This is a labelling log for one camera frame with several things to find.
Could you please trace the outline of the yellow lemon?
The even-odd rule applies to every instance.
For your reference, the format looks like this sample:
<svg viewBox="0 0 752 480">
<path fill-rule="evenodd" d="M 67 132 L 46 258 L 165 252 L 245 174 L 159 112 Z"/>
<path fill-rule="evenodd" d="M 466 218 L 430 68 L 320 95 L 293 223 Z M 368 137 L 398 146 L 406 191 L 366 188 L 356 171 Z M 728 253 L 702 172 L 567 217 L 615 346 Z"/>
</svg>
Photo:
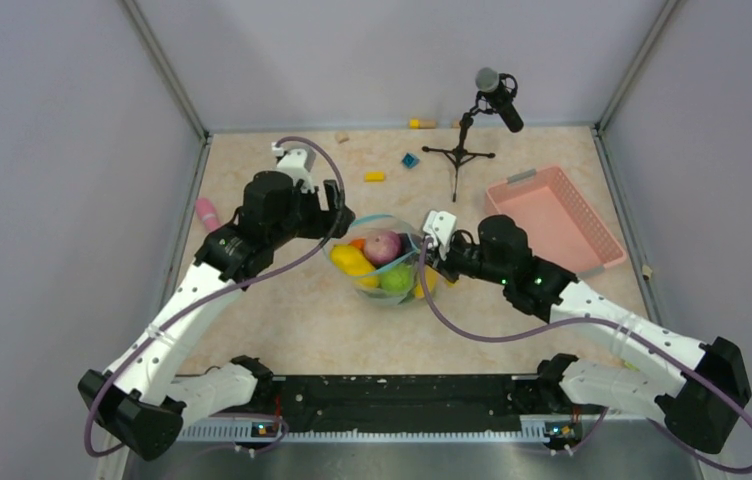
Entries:
<svg viewBox="0 0 752 480">
<path fill-rule="evenodd" d="M 418 276 L 415 286 L 412 290 L 415 299 L 422 300 L 425 298 L 424 288 L 427 288 L 431 295 L 435 293 L 438 283 L 438 273 L 431 267 L 426 266 L 424 272 Z"/>
</svg>

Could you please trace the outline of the yellow banana piece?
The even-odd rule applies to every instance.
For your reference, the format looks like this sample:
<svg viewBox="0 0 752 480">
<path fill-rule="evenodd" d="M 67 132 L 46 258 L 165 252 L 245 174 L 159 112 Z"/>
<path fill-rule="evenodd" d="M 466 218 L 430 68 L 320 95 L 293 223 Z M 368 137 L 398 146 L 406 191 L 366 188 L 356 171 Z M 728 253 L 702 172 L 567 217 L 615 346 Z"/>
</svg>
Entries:
<svg viewBox="0 0 752 480">
<path fill-rule="evenodd" d="M 350 277 L 358 287 L 376 289 L 380 286 L 376 267 L 358 248 L 352 245 L 335 245 L 330 250 L 329 259 L 337 269 Z"/>
</svg>

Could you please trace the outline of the green lime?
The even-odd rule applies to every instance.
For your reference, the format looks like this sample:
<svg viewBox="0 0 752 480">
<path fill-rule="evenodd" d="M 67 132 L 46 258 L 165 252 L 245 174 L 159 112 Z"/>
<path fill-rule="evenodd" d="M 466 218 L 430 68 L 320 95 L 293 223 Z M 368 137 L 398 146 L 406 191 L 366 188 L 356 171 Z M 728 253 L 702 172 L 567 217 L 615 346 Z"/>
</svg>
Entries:
<svg viewBox="0 0 752 480">
<path fill-rule="evenodd" d="M 415 273 L 411 265 L 398 264 L 379 275 L 380 288 L 392 295 L 406 294 L 415 283 Z"/>
</svg>

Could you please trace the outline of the purple onion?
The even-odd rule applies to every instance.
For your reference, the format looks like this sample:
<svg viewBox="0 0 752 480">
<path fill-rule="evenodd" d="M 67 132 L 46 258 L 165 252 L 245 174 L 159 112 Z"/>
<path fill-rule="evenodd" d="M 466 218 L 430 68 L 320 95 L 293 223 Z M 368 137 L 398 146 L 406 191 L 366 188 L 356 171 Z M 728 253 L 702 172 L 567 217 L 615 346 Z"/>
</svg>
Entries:
<svg viewBox="0 0 752 480">
<path fill-rule="evenodd" d="M 402 251 L 400 235 L 390 230 L 378 230 L 366 237 L 365 258 L 381 267 L 396 260 Z"/>
</svg>

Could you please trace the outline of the clear zip top bag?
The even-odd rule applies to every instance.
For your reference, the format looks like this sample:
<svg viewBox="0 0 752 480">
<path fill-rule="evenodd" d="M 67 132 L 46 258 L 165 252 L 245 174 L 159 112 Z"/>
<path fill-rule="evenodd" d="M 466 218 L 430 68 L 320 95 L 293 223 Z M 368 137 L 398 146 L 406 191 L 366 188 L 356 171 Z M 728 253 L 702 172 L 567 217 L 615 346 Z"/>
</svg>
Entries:
<svg viewBox="0 0 752 480">
<path fill-rule="evenodd" d="M 389 214 L 354 220 L 346 234 L 323 247 L 327 260 L 363 299 L 385 307 L 424 299 L 424 287 L 434 294 L 438 274 L 419 270 L 422 233 Z"/>
</svg>

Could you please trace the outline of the orange tangerine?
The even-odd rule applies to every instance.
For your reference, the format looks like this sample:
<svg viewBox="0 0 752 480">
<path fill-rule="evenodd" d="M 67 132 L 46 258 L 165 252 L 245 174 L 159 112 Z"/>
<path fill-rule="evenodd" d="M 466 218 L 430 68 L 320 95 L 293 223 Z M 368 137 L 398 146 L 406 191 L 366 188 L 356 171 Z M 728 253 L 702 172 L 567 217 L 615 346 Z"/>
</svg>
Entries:
<svg viewBox="0 0 752 480">
<path fill-rule="evenodd" d="M 355 247 L 361 252 L 364 252 L 364 249 L 366 247 L 366 239 L 365 238 L 356 238 L 349 242 L 349 245 L 352 247 Z"/>
</svg>

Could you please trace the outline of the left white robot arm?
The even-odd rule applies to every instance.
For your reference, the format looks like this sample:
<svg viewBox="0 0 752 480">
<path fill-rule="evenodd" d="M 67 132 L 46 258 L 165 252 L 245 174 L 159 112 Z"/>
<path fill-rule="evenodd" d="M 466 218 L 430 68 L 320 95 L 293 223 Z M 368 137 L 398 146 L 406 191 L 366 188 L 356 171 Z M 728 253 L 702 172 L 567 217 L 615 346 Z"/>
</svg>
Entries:
<svg viewBox="0 0 752 480">
<path fill-rule="evenodd" d="M 271 404 L 270 370 L 240 356 L 185 381 L 176 376 L 218 316 L 252 285 L 286 273 L 341 237 L 355 215 L 340 175 L 316 187 L 305 170 L 266 170 L 247 183 L 233 218 L 210 231 L 173 295 L 105 370 L 78 383 L 88 410 L 84 447 L 101 458 L 123 447 L 154 460 L 181 430 L 225 409 Z"/>
</svg>

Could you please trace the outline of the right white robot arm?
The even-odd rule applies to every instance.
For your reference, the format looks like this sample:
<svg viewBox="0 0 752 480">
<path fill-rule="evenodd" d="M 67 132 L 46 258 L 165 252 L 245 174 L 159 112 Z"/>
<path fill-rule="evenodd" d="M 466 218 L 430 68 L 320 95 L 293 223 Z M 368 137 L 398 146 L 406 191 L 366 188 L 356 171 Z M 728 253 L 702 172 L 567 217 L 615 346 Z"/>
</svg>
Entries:
<svg viewBox="0 0 752 480">
<path fill-rule="evenodd" d="M 546 409 L 622 410 L 663 425 L 696 451 L 723 450 L 752 396 L 735 343 L 677 334 L 615 304 L 535 255 L 527 233 L 505 215 L 484 218 L 476 236 L 456 223 L 446 211 L 427 214 L 421 246 L 427 266 L 449 281 L 465 276 L 497 284 L 513 308 L 543 321 L 545 330 L 571 326 L 625 363 L 609 367 L 567 354 L 541 363 L 538 397 Z"/>
</svg>

